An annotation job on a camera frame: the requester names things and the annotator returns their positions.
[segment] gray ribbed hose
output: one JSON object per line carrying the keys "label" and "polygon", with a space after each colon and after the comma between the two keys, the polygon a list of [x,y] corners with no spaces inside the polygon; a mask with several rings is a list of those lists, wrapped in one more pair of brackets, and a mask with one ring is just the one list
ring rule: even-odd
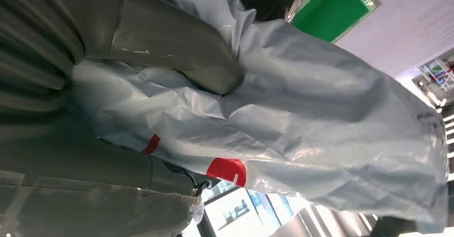
{"label": "gray ribbed hose", "polygon": [[0,113],[61,108],[84,58],[172,68],[220,95],[244,77],[214,28],[164,0],[0,0],[0,15]]}

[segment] duct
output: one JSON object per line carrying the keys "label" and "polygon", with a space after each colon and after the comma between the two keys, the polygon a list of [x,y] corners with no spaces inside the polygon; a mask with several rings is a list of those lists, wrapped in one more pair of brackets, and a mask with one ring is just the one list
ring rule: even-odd
{"label": "duct", "polygon": [[0,14],[0,111],[63,107],[84,58],[172,68],[219,95],[243,80],[221,35],[165,0],[0,0]]}
{"label": "duct", "polygon": [[67,114],[0,118],[0,235],[175,236],[201,200],[185,175]]}

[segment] white plastic sheet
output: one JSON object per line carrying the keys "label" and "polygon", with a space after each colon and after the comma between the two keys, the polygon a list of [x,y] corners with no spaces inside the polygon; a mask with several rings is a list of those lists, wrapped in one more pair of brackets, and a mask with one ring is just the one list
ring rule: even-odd
{"label": "white plastic sheet", "polygon": [[85,61],[70,98],[99,138],[259,192],[444,228],[434,110],[331,43],[283,20],[255,24],[238,0],[171,1],[223,35],[244,83],[220,97],[177,72]]}

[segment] window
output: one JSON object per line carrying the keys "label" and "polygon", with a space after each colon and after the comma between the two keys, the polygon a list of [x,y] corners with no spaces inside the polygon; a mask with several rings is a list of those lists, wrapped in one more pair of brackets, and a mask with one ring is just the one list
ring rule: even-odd
{"label": "window", "polygon": [[221,193],[225,193],[230,189],[233,189],[237,187],[236,185],[226,182],[226,181],[220,181],[218,184],[216,184],[215,187],[212,189],[205,189],[202,193],[202,200],[203,202],[206,202],[207,200],[214,198],[218,196]]}
{"label": "window", "polygon": [[293,217],[294,213],[290,208],[289,202],[284,196],[279,196],[277,194],[268,194],[268,198],[271,201],[279,221],[281,224],[285,224]]}
{"label": "window", "polygon": [[192,223],[181,234],[183,237],[200,237],[199,229]]}
{"label": "window", "polygon": [[205,206],[216,237],[267,237],[245,189],[238,188]]}
{"label": "window", "polygon": [[265,194],[253,190],[248,190],[247,192],[255,207],[255,211],[257,211],[260,217],[267,236],[272,235],[281,226],[281,222],[277,218],[269,198]]}

